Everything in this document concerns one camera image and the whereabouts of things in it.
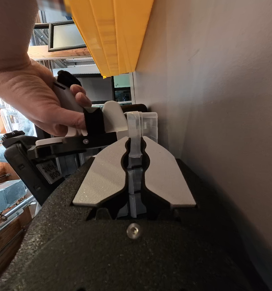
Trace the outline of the person's right forearm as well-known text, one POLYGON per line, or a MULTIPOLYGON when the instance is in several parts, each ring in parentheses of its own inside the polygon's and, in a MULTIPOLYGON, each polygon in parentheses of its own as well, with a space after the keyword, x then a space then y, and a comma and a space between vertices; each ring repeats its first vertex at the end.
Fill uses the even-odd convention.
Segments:
POLYGON ((0 0, 0 72, 29 65, 27 51, 38 11, 35 0, 0 0))

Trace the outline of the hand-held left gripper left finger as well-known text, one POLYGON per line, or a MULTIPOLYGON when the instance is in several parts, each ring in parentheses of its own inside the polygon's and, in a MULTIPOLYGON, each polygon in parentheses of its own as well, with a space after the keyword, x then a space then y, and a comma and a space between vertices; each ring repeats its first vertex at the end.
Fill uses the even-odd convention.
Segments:
POLYGON ((123 137, 96 155, 73 199, 74 205, 99 206, 124 189, 126 172, 122 160, 128 139, 123 137))

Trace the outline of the metal air duct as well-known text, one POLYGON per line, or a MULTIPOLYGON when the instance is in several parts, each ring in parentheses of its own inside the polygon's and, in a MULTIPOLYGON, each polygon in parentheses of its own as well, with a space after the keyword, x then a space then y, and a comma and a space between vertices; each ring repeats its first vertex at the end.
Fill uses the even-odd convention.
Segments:
POLYGON ((0 231, 17 219, 24 209, 36 203, 35 197, 28 194, 22 180, 11 180, 0 184, 0 231))

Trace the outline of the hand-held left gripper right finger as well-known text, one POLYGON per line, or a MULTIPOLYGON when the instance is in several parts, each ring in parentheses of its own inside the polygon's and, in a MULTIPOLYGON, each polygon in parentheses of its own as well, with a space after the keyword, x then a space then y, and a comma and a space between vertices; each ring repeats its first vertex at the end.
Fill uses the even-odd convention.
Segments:
POLYGON ((171 208, 195 207, 196 201, 174 156, 147 136, 143 140, 144 154, 148 156, 148 167, 144 170, 146 189, 171 208))

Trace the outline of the person's right hand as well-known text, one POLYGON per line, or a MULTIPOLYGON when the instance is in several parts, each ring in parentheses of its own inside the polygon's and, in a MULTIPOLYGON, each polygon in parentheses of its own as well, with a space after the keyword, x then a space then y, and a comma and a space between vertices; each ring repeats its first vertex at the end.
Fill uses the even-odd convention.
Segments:
POLYGON ((68 127, 85 130, 83 113, 61 107, 53 91, 50 70, 27 58, 0 59, 0 98, 37 127, 54 136, 65 136, 68 127))

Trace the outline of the wooden ceiling beam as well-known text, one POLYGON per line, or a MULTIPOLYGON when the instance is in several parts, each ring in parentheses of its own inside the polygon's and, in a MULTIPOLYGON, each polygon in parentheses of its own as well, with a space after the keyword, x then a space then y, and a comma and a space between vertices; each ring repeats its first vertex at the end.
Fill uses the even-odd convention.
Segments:
POLYGON ((28 55, 35 61, 91 57, 91 54, 87 48, 49 52, 47 45, 29 46, 28 55))

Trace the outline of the dark panel on stand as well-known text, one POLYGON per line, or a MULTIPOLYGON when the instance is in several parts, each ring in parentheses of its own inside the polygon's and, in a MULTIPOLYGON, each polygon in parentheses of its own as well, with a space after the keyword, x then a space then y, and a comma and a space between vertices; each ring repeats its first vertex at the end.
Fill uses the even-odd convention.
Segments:
POLYGON ((49 23, 48 52, 86 48, 73 20, 49 23))
POLYGON ((111 77, 103 78, 101 74, 74 74, 86 91, 92 104, 104 104, 114 101, 111 77))

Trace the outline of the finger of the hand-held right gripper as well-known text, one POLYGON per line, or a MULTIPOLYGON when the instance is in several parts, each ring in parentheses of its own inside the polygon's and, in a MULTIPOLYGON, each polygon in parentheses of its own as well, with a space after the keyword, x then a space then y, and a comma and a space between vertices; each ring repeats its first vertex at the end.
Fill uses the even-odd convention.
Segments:
POLYGON ((108 101, 102 107, 105 133, 116 133, 117 140, 129 137, 127 119, 119 103, 108 101))

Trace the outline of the yellow plastic bin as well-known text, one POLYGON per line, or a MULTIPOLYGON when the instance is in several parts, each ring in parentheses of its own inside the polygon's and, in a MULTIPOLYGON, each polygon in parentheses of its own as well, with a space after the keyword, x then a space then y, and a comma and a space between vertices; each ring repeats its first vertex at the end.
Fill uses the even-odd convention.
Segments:
POLYGON ((64 0, 103 78, 134 72, 153 0, 64 0))

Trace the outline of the black drawer cabinet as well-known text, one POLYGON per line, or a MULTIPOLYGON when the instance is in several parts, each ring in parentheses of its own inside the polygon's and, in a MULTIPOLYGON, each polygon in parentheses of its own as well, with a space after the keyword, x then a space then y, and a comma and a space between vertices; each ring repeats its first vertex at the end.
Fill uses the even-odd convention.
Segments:
MULTIPOLYGON (((124 113, 129 111, 148 112, 148 109, 144 104, 124 104, 121 105, 121 108, 124 113)), ((105 146, 94 149, 88 149, 83 153, 75 153, 56 158, 55 162, 59 172, 62 174, 64 178, 72 175, 91 156, 98 154, 104 148, 105 146)))

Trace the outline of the clear plastic drawer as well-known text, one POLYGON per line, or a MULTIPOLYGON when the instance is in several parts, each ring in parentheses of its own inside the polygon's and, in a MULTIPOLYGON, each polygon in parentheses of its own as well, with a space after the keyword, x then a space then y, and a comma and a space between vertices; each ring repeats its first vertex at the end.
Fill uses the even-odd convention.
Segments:
POLYGON ((141 180, 143 173, 141 139, 146 136, 158 142, 158 116, 156 112, 131 111, 126 113, 130 152, 128 155, 128 193, 132 218, 146 213, 141 201, 141 180))

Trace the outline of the silver pipe bundle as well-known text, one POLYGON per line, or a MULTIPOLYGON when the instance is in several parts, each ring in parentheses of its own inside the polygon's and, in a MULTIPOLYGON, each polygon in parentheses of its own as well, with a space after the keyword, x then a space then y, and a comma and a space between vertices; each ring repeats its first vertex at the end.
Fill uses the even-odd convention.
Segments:
POLYGON ((0 143, 5 133, 14 130, 23 131, 27 136, 33 136, 35 133, 33 123, 25 118, 13 107, 6 107, 0 104, 0 143))

